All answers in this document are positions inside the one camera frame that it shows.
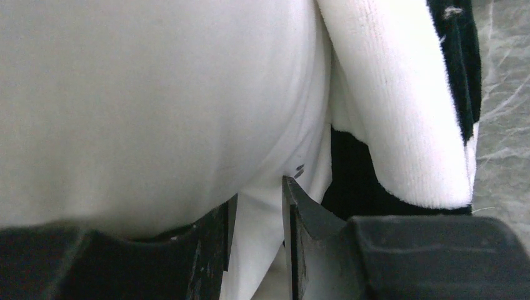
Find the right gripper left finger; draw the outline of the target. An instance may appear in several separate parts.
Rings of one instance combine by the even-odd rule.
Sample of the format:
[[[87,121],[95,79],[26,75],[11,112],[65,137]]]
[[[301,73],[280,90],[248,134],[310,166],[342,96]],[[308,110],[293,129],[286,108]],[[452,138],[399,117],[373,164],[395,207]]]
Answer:
[[[127,241],[79,226],[1,231],[2,299],[218,299],[237,197],[192,225]]]

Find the black white checkered pillowcase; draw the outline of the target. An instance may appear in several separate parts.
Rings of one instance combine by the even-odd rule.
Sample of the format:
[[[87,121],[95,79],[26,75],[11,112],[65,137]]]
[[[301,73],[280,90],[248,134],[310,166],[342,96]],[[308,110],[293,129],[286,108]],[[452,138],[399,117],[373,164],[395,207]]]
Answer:
[[[319,1],[332,183],[351,216],[471,215],[482,103],[471,1]]]

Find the white pillow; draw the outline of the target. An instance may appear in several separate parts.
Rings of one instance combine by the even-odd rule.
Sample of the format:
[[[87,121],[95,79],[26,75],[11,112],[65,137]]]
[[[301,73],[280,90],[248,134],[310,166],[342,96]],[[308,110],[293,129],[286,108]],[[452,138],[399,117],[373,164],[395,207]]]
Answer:
[[[331,178],[314,1],[2,1],[1,226],[146,238],[238,196],[223,299],[281,299],[281,181]]]

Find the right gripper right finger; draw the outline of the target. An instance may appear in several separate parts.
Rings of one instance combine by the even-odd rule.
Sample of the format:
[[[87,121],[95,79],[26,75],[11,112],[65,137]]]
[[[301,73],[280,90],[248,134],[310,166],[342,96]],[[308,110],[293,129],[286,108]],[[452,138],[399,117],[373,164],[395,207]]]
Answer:
[[[282,180],[292,299],[528,299],[529,256],[502,221],[354,216]]]

